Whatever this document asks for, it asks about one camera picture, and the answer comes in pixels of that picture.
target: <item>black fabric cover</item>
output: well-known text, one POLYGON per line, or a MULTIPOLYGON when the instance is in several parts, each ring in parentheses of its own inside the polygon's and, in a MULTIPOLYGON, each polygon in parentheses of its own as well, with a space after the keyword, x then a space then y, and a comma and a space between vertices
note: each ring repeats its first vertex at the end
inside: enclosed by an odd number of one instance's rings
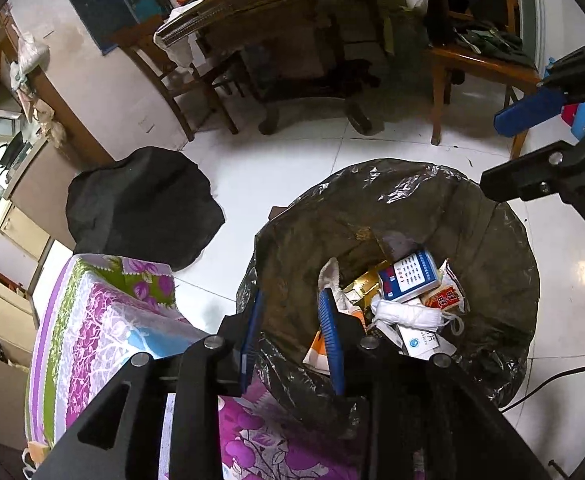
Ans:
POLYGON ((66 217, 75 254, 128 256, 173 270, 194 262, 224 223, 197 165, 153 146, 76 176, 66 217))
POLYGON ((281 405, 310 427, 357 434, 361 399, 338 398, 329 378, 301 365, 319 328, 317 278, 335 256, 340 285, 417 246, 447 258, 470 312, 444 337, 460 366, 498 406, 524 380, 540 284, 524 225, 457 170, 393 158, 350 166, 300 196, 255 238, 237 310, 264 298, 256 370, 281 405))

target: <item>white plastic bag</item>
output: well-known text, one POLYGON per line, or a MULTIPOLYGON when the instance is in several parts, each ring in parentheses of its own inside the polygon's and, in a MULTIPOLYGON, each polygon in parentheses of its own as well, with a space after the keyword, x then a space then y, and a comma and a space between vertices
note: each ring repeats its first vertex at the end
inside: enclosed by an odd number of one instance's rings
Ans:
POLYGON ((19 35, 18 61, 22 75, 32 72, 42 62, 50 47, 43 41, 36 40, 30 32, 19 35))

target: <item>blue and white box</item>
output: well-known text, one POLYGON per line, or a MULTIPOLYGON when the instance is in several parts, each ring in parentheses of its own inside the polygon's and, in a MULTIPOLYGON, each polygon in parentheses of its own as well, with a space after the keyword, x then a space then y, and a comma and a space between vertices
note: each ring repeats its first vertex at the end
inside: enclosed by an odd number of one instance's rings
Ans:
POLYGON ((380 270, 379 283, 384 300, 401 303, 437 288, 442 282, 432 255, 421 249, 380 270))

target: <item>wooden chair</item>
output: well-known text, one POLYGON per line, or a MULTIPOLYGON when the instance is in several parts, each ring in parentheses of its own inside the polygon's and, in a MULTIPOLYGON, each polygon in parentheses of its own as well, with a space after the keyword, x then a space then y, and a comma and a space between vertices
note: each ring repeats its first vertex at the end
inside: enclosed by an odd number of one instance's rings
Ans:
POLYGON ((162 80, 175 72, 177 65, 175 62, 171 61, 168 54, 153 43, 152 40, 155 31, 162 24, 163 19, 161 16, 153 16, 134 27, 118 30, 110 39, 124 51, 135 65, 137 65, 166 100, 184 130, 186 137, 188 137, 188 140, 194 139, 194 133, 192 132, 192 128, 188 124, 188 120, 186 120, 183 111, 177 105, 175 98, 197 89, 204 92, 210 108, 213 111, 218 110, 220 112, 224 123, 231 133, 233 135, 239 133, 237 126, 228 113, 228 110, 226 110, 219 94, 215 90, 215 88, 221 86, 226 93, 231 93, 229 83, 233 82, 236 85, 239 94, 243 97, 244 94, 239 86, 239 83, 243 82, 249 87, 251 93, 258 98, 258 94, 252 85, 250 76, 248 75, 248 70, 241 59, 239 52, 230 54, 214 65, 207 63, 204 66, 195 67, 194 64, 191 64, 191 75, 184 74, 186 79, 183 84, 177 88, 169 89, 162 80), (143 57, 138 53, 138 50, 141 50, 152 61, 152 63, 156 65, 157 69, 160 71, 159 74, 157 74, 155 70, 146 63, 143 57), (215 83, 217 79, 222 77, 231 68, 235 70, 236 78, 225 78, 223 81, 215 83))
MULTIPOLYGON (((508 25, 506 30, 516 33, 515 7, 517 0, 506 0, 508 7, 508 25)), ((449 12, 450 17, 458 20, 473 20, 470 13, 460 14, 449 12)), ((451 71, 462 70, 468 74, 506 85, 504 108, 510 105, 511 100, 516 102, 517 96, 513 88, 520 89, 524 95, 537 91, 537 83, 541 80, 537 70, 516 63, 501 61, 490 57, 480 56, 455 44, 444 47, 433 47, 429 51, 433 75, 433 136, 431 144, 439 145, 442 139, 442 114, 444 104, 450 104, 451 99, 451 71)), ((518 134, 513 140, 510 151, 511 160, 518 158, 528 130, 518 134)))

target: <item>floral tablecloth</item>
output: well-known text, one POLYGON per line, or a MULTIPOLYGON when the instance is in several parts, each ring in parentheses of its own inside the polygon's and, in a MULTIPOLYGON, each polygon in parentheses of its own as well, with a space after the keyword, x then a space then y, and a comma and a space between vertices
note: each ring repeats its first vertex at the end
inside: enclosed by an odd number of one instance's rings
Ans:
MULTIPOLYGON (((37 334, 26 403, 28 441, 54 447, 135 353, 182 353, 207 335, 176 309, 170 267, 99 254, 64 266, 37 334)), ((164 416, 159 479, 168 477, 174 396, 164 416)), ((257 379, 240 399, 219 398, 225 479, 358 478, 362 444, 308 431, 257 379)))

